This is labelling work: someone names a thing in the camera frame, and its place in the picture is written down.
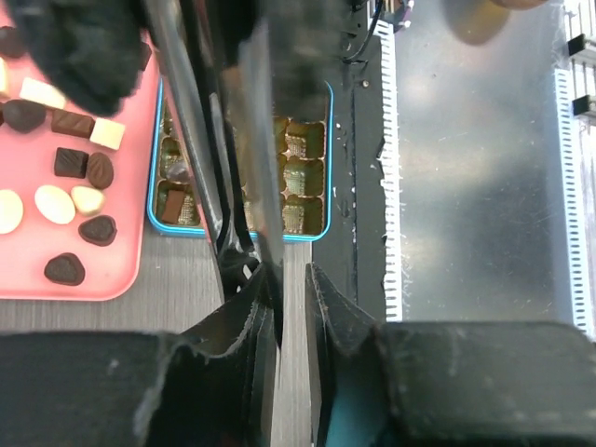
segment heart-shaped chocolate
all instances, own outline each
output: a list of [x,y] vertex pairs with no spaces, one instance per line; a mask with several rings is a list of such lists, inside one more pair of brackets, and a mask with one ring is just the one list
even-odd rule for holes
[[44,276],[63,286],[78,286],[85,280],[85,267],[73,253],[63,253],[49,260]]
[[16,28],[12,26],[3,26],[0,28],[0,56],[8,59],[19,59],[26,52],[27,48]]
[[114,242],[117,229],[115,220],[110,216],[97,216],[78,227],[78,234],[89,244],[107,247]]
[[5,102],[2,112],[4,121],[19,133],[29,133],[46,121],[46,107],[27,100]]

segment chocolate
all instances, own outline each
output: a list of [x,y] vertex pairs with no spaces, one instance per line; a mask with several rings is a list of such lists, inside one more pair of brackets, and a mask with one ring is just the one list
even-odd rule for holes
[[164,224],[178,224],[180,213],[183,210],[186,193],[177,189],[170,189],[166,198],[166,206],[161,215],[161,222]]
[[99,189],[79,184],[71,189],[76,210],[85,217],[97,216],[105,205],[105,195]]
[[147,68],[147,64],[151,59],[151,47],[145,42],[141,42],[141,71],[144,72]]
[[61,91],[47,82],[38,81],[29,76],[25,76],[22,80],[19,98],[43,104],[48,109],[66,107],[66,97]]
[[71,197],[66,191],[53,184],[38,187],[34,201],[41,215],[57,225],[67,225],[76,216],[75,204]]
[[22,221],[23,213],[19,195],[10,189],[0,190],[0,235],[15,231]]
[[114,242],[117,232],[114,218],[105,215],[94,217],[78,227],[78,234],[83,240],[99,247],[107,247]]
[[97,118],[89,140],[113,151],[120,149],[126,126],[105,118]]
[[184,160],[177,161],[166,170],[166,180],[173,183],[190,183],[190,172]]
[[12,26],[0,28],[0,55],[9,59],[22,58],[27,48],[20,38],[19,31]]
[[7,62],[0,58],[0,98],[10,98],[10,74]]
[[89,157],[87,178],[97,189],[105,189],[114,181],[114,165],[106,154],[96,152]]
[[89,155],[83,151],[59,147],[54,159],[54,175],[56,177],[72,177],[84,179],[87,174]]
[[88,139],[91,136],[91,132],[93,132],[94,126],[95,119],[91,116],[60,109],[54,110],[52,114],[51,129],[54,133]]
[[30,133],[46,121],[46,107],[27,100],[10,100],[4,104],[3,115],[18,133]]
[[49,260],[44,276],[55,284],[78,286],[85,280],[85,267],[75,254],[63,253]]

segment dark chocolate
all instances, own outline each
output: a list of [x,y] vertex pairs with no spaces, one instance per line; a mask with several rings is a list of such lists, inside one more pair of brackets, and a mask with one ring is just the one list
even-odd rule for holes
[[186,193],[177,189],[170,189],[168,191],[168,197],[166,197],[166,206],[164,212],[161,215],[161,222],[164,224],[178,224],[180,219],[180,213],[183,210],[184,198]]
[[59,147],[54,159],[54,175],[84,179],[87,175],[88,160],[89,155],[86,152]]
[[147,68],[147,64],[151,59],[151,47],[147,45],[145,42],[141,42],[141,71],[145,71]]
[[89,183],[97,189],[105,189],[114,181],[114,165],[106,154],[96,152],[89,157],[87,164]]
[[46,107],[27,100],[10,100],[3,107],[5,122],[18,133],[29,133],[46,121]]
[[60,109],[56,109],[52,113],[51,128],[54,133],[88,139],[94,127],[95,119],[91,116]]
[[3,26],[0,28],[0,56],[8,59],[19,59],[26,52],[27,48],[16,28],[12,26]]
[[78,234],[89,244],[107,247],[114,242],[118,232],[115,220],[110,216],[97,216],[78,227]]
[[78,286],[85,280],[85,267],[73,253],[63,253],[50,259],[44,276],[63,286]]

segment square white chocolate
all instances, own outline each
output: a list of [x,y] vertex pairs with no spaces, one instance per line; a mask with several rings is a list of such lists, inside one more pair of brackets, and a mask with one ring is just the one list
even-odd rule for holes
[[8,83],[8,66],[4,59],[0,58],[0,96],[9,98],[8,92],[10,84]]
[[44,104],[50,109],[63,109],[66,106],[66,98],[57,88],[31,77],[22,80],[19,96],[24,100]]
[[117,151],[120,149],[122,137],[124,137],[124,124],[110,121],[109,119],[97,118],[95,127],[91,133],[91,142]]

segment blue tin box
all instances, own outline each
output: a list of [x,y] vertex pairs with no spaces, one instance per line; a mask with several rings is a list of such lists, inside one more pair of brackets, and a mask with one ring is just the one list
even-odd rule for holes
[[[279,189],[284,220],[284,240],[313,242],[321,239],[331,223],[333,91],[327,84],[329,100],[325,120],[299,123],[276,117],[274,131],[278,149]],[[182,160],[180,145],[163,101],[163,85],[157,95],[153,156],[149,178],[147,215],[153,227],[165,236],[204,237],[190,187],[166,179],[171,164]],[[182,207],[177,222],[162,220],[166,207]],[[251,228],[251,204],[245,201]]]

